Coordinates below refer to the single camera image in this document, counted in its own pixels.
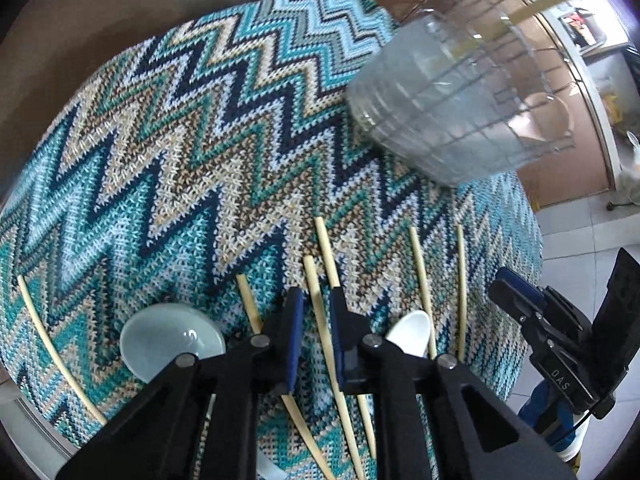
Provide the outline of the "right gloved hand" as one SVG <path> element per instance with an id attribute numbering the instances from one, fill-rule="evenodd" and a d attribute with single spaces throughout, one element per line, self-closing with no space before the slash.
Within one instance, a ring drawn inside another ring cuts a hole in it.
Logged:
<path id="1" fill-rule="evenodd" d="M 548 382 L 540 382 L 518 411 L 518 417 L 547 442 L 562 462 L 579 467 L 590 421 L 588 412 L 575 414 Z"/>

